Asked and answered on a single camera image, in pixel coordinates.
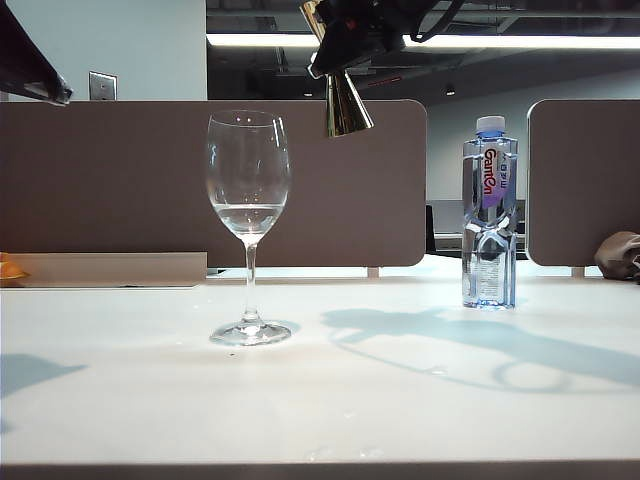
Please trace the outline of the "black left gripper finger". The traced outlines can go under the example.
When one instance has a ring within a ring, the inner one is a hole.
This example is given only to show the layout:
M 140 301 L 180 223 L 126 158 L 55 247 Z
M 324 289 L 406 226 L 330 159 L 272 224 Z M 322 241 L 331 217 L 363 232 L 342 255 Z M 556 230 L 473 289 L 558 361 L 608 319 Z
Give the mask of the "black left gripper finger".
M 66 99 L 71 87 L 31 40 L 6 3 L 1 4 L 1 81 L 66 83 Z
M 1 91 L 56 105 L 66 104 L 66 83 L 64 81 L 18 83 L 2 80 Z

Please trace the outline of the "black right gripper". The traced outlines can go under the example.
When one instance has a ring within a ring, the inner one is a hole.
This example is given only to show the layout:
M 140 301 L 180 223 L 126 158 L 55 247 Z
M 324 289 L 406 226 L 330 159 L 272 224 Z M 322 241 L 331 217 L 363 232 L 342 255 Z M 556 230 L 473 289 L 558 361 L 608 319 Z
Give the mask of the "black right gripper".
M 353 67 L 373 56 L 401 49 L 408 35 L 424 43 L 450 23 L 450 8 L 428 30 L 421 31 L 425 16 L 437 1 L 320 1 L 316 15 L 325 27 L 309 75 L 323 75 Z

